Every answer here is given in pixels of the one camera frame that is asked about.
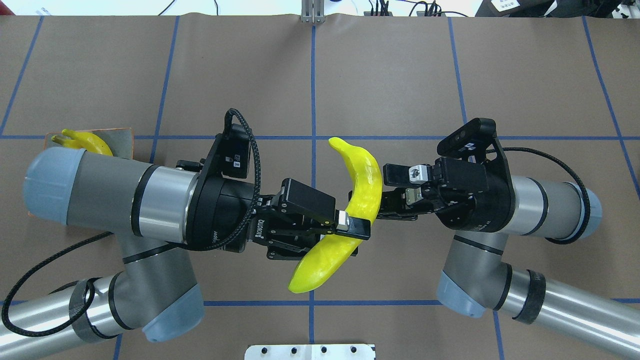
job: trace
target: plastic banana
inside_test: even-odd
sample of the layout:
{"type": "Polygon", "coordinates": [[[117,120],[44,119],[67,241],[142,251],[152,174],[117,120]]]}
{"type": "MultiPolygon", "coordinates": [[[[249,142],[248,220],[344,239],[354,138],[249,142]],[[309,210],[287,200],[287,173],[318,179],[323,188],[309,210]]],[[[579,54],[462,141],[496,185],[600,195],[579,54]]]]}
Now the plastic banana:
{"type": "MultiPolygon", "coordinates": [[[[329,145],[342,155],[353,182],[347,213],[351,217],[368,219],[373,224],[382,198],[382,175],[378,162],[365,149],[350,145],[343,139],[331,138],[329,145]]],[[[298,263],[289,282],[289,291],[304,293],[320,287],[360,243],[362,240],[345,236],[325,236],[298,263]]]]}
{"type": "Polygon", "coordinates": [[[62,135],[69,137],[69,139],[65,139],[60,136],[53,136],[51,140],[64,147],[70,147],[72,149],[86,149],[87,151],[94,152],[96,154],[113,156],[113,153],[107,143],[96,134],[64,129],[62,131],[62,135]]]}

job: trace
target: label sticker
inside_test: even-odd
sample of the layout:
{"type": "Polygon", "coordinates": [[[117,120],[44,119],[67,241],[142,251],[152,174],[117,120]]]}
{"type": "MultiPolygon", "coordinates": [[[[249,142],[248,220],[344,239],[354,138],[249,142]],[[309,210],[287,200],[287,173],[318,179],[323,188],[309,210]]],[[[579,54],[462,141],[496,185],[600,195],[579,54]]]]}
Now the label sticker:
{"type": "Polygon", "coordinates": [[[505,12],[520,6],[518,0],[491,0],[491,4],[493,4],[499,12],[505,12]]]}

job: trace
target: black cable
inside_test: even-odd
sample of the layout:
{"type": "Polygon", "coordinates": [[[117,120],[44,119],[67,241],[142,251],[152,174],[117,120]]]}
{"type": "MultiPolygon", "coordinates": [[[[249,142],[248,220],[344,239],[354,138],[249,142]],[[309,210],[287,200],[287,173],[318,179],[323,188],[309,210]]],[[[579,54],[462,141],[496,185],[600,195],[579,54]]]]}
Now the black cable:
{"type": "Polygon", "coordinates": [[[437,16],[437,15],[440,15],[440,14],[443,14],[443,13],[457,13],[458,15],[462,15],[464,17],[469,17],[468,15],[465,15],[465,14],[459,13],[459,12],[436,12],[432,16],[437,16]]]}
{"type": "MultiPolygon", "coordinates": [[[[582,225],[578,229],[578,232],[575,233],[575,235],[573,235],[571,238],[567,240],[557,240],[554,238],[545,238],[545,239],[547,239],[548,241],[551,241],[554,244],[559,244],[559,245],[571,244],[576,240],[578,240],[582,236],[582,234],[584,234],[584,231],[587,229],[587,225],[589,224],[589,217],[591,216],[591,202],[589,201],[589,194],[587,193],[587,188],[584,186],[584,183],[582,182],[578,174],[576,174],[575,171],[573,171],[567,164],[563,163],[560,159],[556,158],[555,156],[551,156],[546,152],[542,152],[540,150],[530,149],[528,147],[505,147],[502,150],[530,152],[531,154],[542,156],[543,158],[549,159],[554,163],[560,165],[560,167],[562,167],[564,171],[566,171],[567,173],[569,173],[569,175],[571,175],[575,183],[580,188],[580,193],[582,194],[582,201],[584,202],[584,218],[583,218],[584,221],[582,221],[582,225]]],[[[495,152],[495,149],[490,149],[486,151],[487,154],[491,152],[495,152]]]]}
{"type": "Polygon", "coordinates": [[[13,298],[15,296],[15,294],[18,292],[18,290],[20,290],[20,287],[22,287],[22,285],[24,285],[24,283],[27,281],[27,279],[29,279],[33,274],[36,273],[36,271],[40,270],[41,268],[45,267],[46,265],[48,265],[49,263],[51,263],[52,261],[54,261],[55,259],[58,259],[59,257],[68,254],[69,252],[72,252],[73,250],[78,249],[79,247],[83,247],[87,244],[93,243],[95,241],[98,241],[100,239],[106,238],[109,235],[112,235],[113,233],[107,231],[105,233],[102,234],[98,234],[92,238],[88,238],[86,240],[80,241],[77,244],[71,245],[70,247],[67,247],[66,249],[59,251],[57,253],[55,253],[52,256],[49,256],[47,259],[45,259],[44,261],[42,261],[41,263],[37,264],[36,266],[34,266],[33,268],[31,268],[29,271],[26,272],[26,274],[24,274],[20,280],[18,280],[18,282],[15,283],[15,285],[13,285],[13,288],[11,289],[11,291],[9,291],[9,294],[7,294],[6,298],[4,299],[4,303],[2,304],[2,324],[4,325],[4,327],[6,327],[9,331],[12,331],[18,335],[22,335],[22,336],[28,336],[30,338],[39,338],[42,336],[48,336],[48,335],[52,335],[55,334],[57,332],[60,332],[64,329],[66,329],[69,325],[71,325],[74,321],[78,320],[81,316],[84,315],[84,313],[87,311],[87,309],[89,309],[89,307],[91,306],[91,303],[93,302],[93,298],[95,296],[95,287],[93,286],[93,281],[87,281],[86,283],[86,291],[89,292],[89,299],[84,303],[84,306],[76,313],[73,314],[68,321],[52,328],[49,330],[44,330],[44,331],[29,331],[26,329],[23,329],[21,327],[17,327],[16,325],[14,325],[10,320],[9,320],[9,305],[11,304],[11,301],[13,301],[13,298]]]}
{"type": "Polygon", "coordinates": [[[65,289],[69,289],[71,286],[75,286],[77,283],[78,283],[78,280],[72,281],[72,282],[68,282],[68,283],[64,284],[63,286],[60,286],[59,288],[57,288],[54,291],[50,292],[49,295],[51,295],[53,293],[57,293],[57,292],[62,291],[62,290],[65,290],[65,289]]]}
{"type": "Polygon", "coordinates": [[[251,199],[251,203],[249,203],[249,207],[247,208],[246,213],[244,213],[244,217],[242,218],[242,220],[240,220],[240,223],[238,224],[236,229],[233,230],[233,232],[229,236],[227,236],[227,238],[225,238],[224,240],[220,240],[216,243],[213,243],[212,245],[202,247],[202,248],[193,248],[186,244],[176,243],[176,246],[178,246],[179,248],[192,250],[192,251],[209,251],[209,250],[214,250],[214,249],[218,249],[220,247],[225,246],[226,244],[235,240],[235,238],[238,235],[240,235],[240,232],[242,232],[244,227],[246,227],[247,224],[249,224],[249,220],[251,220],[251,217],[253,216],[253,210],[258,204],[258,198],[260,197],[260,176],[261,176],[260,152],[258,151],[258,143],[255,141],[255,136],[253,135],[253,131],[249,127],[249,124],[247,124],[242,114],[240,114],[240,111],[237,111],[236,109],[233,109],[233,108],[229,109],[227,111],[227,114],[225,114],[225,119],[233,116],[235,116],[238,119],[238,121],[240,121],[240,125],[242,125],[244,131],[249,136],[249,141],[251,141],[251,152],[253,153],[253,167],[254,167],[253,197],[251,199]]]}
{"type": "Polygon", "coordinates": [[[413,11],[415,10],[415,7],[420,5],[420,4],[424,4],[424,12],[427,12],[427,7],[429,6],[429,4],[426,1],[418,1],[417,3],[415,3],[413,5],[413,8],[411,8],[411,11],[409,12],[409,16],[411,16],[413,14],[413,11]]]}
{"type": "Polygon", "coordinates": [[[432,14],[434,14],[435,12],[438,11],[438,7],[437,6],[438,5],[436,4],[436,2],[433,1],[431,3],[431,5],[429,6],[429,9],[424,12],[424,16],[434,16],[432,14]]]}
{"type": "Polygon", "coordinates": [[[175,3],[175,0],[172,0],[172,1],[171,1],[171,3],[170,3],[169,5],[167,5],[167,6],[166,6],[166,8],[164,8],[164,10],[163,10],[163,11],[161,11],[161,12],[158,14],[158,16],[160,16],[160,15],[164,14],[164,12],[165,12],[167,9],[169,9],[169,8],[171,7],[171,5],[173,5],[173,3],[175,3]]]}

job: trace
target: grid line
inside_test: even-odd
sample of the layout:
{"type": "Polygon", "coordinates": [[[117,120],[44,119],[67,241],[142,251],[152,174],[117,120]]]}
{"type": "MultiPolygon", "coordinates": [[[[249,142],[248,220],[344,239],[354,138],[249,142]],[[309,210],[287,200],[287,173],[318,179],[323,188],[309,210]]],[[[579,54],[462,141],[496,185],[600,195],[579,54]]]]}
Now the grid line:
{"type": "Polygon", "coordinates": [[[602,88],[602,93],[604,94],[604,99],[605,99],[605,102],[607,103],[609,114],[611,115],[611,121],[613,121],[613,126],[616,128],[616,134],[618,134],[618,140],[620,141],[620,147],[622,148],[622,153],[624,154],[625,161],[627,162],[627,167],[629,169],[629,174],[631,175],[631,180],[633,181],[634,186],[636,188],[636,194],[638,196],[638,199],[640,199],[640,185],[638,185],[636,172],[634,171],[634,168],[631,165],[631,159],[629,158],[629,153],[627,152],[627,146],[625,145],[625,141],[622,139],[622,132],[620,131],[620,126],[618,125],[618,119],[616,119],[616,113],[613,111],[613,105],[611,104],[609,93],[607,92],[607,87],[604,83],[604,79],[602,78],[602,73],[600,72],[598,59],[596,59],[596,52],[593,49],[593,42],[591,41],[591,33],[589,32],[589,25],[587,24],[587,18],[584,15],[582,16],[582,25],[584,26],[584,34],[587,36],[587,43],[589,44],[589,51],[591,52],[591,59],[593,60],[593,66],[596,70],[596,75],[598,76],[598,81],[600,82],[600,87],[602,88]]]}
{"type": "MultiPolygon", "coordinates": [[[[640,298],[611,298],[622,304],[640,304],[640,298]]],[[[27,300],[11,301],[11,306],[27,300]]],[[[207,307],[269,307],[269,306],[443,306],[438,300],[205,300],[207,307]]]]}
{"type": "MultiPolygon", "coordinates": [[[[311,84],[311,187],[316,187],[316,26],[311,27],[311,54],[310,54],[310,84],[311,84]]],[[[316,343],[316,309],[314,307],[316,293],[309,292],[309,343],[316,343]]]]}
{"type": "Polygon", "coordinates": [[[498,312],[493,310],[493,326],[495,327],[495,337],[498,341],[498,356],[500,360],[504,360],[504,347],[502,346],[502,333],[500,331],[500,319],[498,312]]]}
{"type": "Polygon", "coordinates": [[[180,17],[175,17],[175,23],[173,24],[173,36],[171,39],[171,47],[169,48],[169,59],[166,62],[166,72],[164,73],[164,83],[162,87],[162,95],[160,96],[160,106],[158,107],[158,118],[156,120],[156,131],[154,133],[154,143],[151,145],[151,156],[149,156],[149,162],[153,163],[156,159],[156,148],[158,143],[158,137],[160,135],[160,125],[162,124],[162,114],[164,111],[164,100],[166,98],[166,89],[169,86],[169,76],[171,75],[171,64],[173,62],[173,50],[175,49],[175,39],[178,35],[178,25],[180,23],[180,17]]]}
{"type": "Polygon", "coordinates": [[[120,346],[122,346],[122,334],[118,335],[116,338],[116,345],[113,349],[113,360],[118,360],[120,358],[120,346]]]}
{"type": "Polygon", "coordinates": [[[13,101],[15,100],[15,96],[18,94],[18,88],[20,88],[20,83],[22,82],[24,71],[27,69],[27,64],[29,63],[29,59],[31,58],[31,52],[36,45],[36,39],[38,38],[38,34],[40,33],[40,28],[42,27],[43,20],[44,16],[40,16],[40,20],[38,20],[38,25],[36,26],[36,31],[33,33],[33,38],[31,39],[31,43],[29,44],[29,50],[27,51],[27,55],[24,57],[22,68],[20,68],[18,79],[15,81],[15,86],[13,87],[13,92],[11,93],[11,97],[9,98],[9,103],[6,106],[2,124],[0,124],[0,135],[4,133],[4,127],[6,126],[7,121],[9,121],[9,114],[11,113],[11,108],[13,107],[13,101]]]}
{"type": "Polygon", "coordinates": [[[451,38],[451,52],[453,53],[453,66],[456,69],[456,82],[458,84],[458,97],[460,97],[460,110],[462,112],[462,123],[467,123],[467,109],[465,106],[465,97],[462,92],[462,80],[460,79],[460,67],[458,66],[458,53],[456,52],[456,37],[453,35],[453,22],[451,18],[447,18],[449,23],[449,37],[451,38]]]}
{"type": "MultiPolygon", "coordinates": [[[[448,135],[256,135],[256,140],[442,140],[448,135]]],[[[0,135],[7,140],[43,140],[45,135],[0,135]]],[[[135,140],[213,140],[215,135],[135,135],[135,140]]],[[[545,135],[501,135],[500,140],[570,140],[570,141],[638,141],[640,136],[545,136],[545,135]]]]}

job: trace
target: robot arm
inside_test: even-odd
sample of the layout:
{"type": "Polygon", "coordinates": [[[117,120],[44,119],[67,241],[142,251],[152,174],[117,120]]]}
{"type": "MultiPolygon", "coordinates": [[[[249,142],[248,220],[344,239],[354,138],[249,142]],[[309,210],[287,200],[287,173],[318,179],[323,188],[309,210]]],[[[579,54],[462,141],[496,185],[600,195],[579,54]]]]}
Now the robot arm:
{"type": "Polygon", "coordinates": [[[187,250],[242,252],[252,241],[267,246],[270,259],[299,259],[323,234],[369,238],[370,221],[336,210],[333,197],[293,179],[259,195],[257,146],[256,184],[232,179],[246,178],[253,137],[248,126],[231,124],[234,115],[244,122],[237,110],[227,112],[206,159],[177,168],[61,147],[38,155],[24,184],[29,211],[115,233],[125,271],[3,304],[3,324],[10,319],[27,331],[0,327],[0,359],[36,359],[140,327],[153,342],[191,330],[204,306],[187,250]],[[83,307],[71,326],[42,332],[83,307]]]}
{"type": "Polygon", "coordinates": [[[443,157],[433,166],[385,165],[385,184],[397,188],[383,193],[378,218],[415,220],[435,213],[456,230],[440,274],[439,301],[473,318],[485,309],[503,311],[519,322],[639,358],[640,311],[502,262],[509,234],[558,244],[589,236],[600,223],[598,197],[577,176],[580,185],[511,176],[490,119],[456,130],[438,144],[438,153],[443,157]],[[491,145],[497,157],[487,160],[491,145]],[[469,156],[476,162],[468,162],[469,156]]]}

